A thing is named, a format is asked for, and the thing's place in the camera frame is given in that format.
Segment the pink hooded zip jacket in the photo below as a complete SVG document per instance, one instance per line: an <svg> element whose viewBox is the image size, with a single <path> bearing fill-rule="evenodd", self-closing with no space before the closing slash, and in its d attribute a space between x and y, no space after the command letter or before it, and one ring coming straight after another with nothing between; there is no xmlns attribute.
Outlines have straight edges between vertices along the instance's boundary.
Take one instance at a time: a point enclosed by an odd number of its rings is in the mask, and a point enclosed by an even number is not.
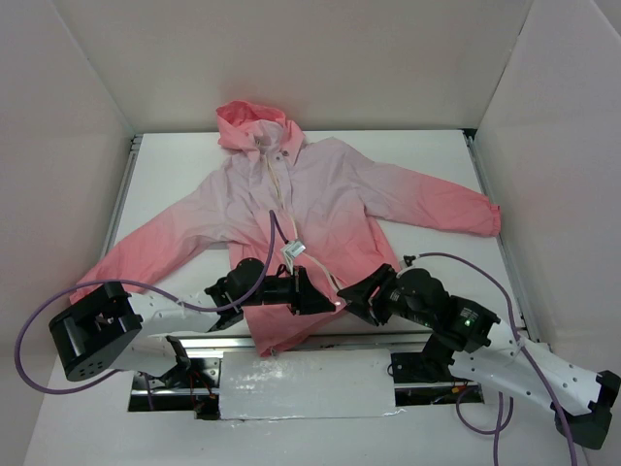
<svg viewBox="0 0 621 466"><path fill-rule="evenodd" d="M375 162L347 143L306 140L281 110L233 101L216 111L221 167L197 188L127 235L83 278L77 302L103 279L128 291L169 276L207 247L223 243L232 264L278 264L299 239L311 283L328 297L398 260L382 220L494 237L481 193L394 164Z"/></svg>

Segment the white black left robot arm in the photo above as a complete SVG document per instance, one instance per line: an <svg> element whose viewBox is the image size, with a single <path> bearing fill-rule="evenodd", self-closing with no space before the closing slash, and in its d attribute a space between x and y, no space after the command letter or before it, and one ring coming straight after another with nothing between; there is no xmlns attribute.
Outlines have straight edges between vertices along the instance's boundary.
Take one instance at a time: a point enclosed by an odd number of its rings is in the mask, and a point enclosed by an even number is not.
<svg viewBox="0 0 621 466"><path fill-rule="evenodd" d="M253 306L282 305L294 316L335 311L304 267L279 266L273 275L263 268L256 258L244 259L189 302L159 293L130 294L119 282L99 286L49 322L67 380L78 383L106 370L123 370L177 387L188 380L190 363L176 332L227 329Z"/></svg>

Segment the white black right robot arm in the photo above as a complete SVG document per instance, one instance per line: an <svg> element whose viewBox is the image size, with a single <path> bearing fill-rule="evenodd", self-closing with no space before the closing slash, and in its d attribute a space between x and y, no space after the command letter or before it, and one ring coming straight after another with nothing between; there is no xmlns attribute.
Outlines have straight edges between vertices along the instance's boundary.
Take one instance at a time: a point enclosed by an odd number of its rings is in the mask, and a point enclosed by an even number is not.
<svg viewBox="0 0 621 466"><path fill-rule="evenodd" d="M430 329L422 352L392 355L396 383L470 380L551 409L558 432L584 448L603 446L620 390L616 374L585 370L516 337L498 315L449 294L424 269L397 273L383 265L338 294L347 311L371 325L399 316Z"/></svg>

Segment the aluminium right side rail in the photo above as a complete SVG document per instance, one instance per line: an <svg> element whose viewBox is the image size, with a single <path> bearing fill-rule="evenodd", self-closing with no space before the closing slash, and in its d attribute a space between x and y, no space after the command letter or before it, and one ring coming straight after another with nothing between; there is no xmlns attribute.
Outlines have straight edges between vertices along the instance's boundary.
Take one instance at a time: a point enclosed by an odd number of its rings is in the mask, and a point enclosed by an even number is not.
<svg viewBox="0 0 621 466"><path fill-rule="evenodd" d="M489 178L487 174L485 173L482 160L475 146L476 129L475 128L462 128L461 133L464 137L465 144L469 151L469 155L470 155L472 164L474 166L474 171L475 171L479 186L482 189L483 195L488 199L490 207L491 207L493 232L495 233L494 238L496 239L499 245L501 257L503 259L505 269L507 272L510 288L515 298L515 303L516 303L515 313L519 315L521 321L524 324L524 327L527 330L528 335L535 342L540 343L541 335L540 335L539 325L537 323L537 320L533 316L533 311L529 304L527 293L525 291L525 288L524 288L524 285L521 279L518 276L515 261L513 257L511 256L509 248L508 248L507 239L502 233L502 228L507 225L507 223L503 220L504 211L503 211L503 208L500 206L500 204L496 202L494 199L494 194L492 192Z"/></svg>

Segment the aluminium left side rail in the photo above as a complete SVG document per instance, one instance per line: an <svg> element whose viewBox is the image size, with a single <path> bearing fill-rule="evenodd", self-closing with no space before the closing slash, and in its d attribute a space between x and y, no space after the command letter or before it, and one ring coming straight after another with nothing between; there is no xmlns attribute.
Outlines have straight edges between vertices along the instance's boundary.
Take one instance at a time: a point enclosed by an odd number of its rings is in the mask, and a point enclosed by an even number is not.
<svg viewBox="0 0 621 466"><path fill-rule="evenodd" d="M111 220L108 225L107 234L103 244L102 254L105 255L114 245L118 225L122 215L125 199L129 190L129 186L132 180L135 164L138 158L140 147L142 144L144 135L137 134L131 141L130 151L125 164L124 173L121 179L120 187L115 198L114 209L111 216Z"/></svg>

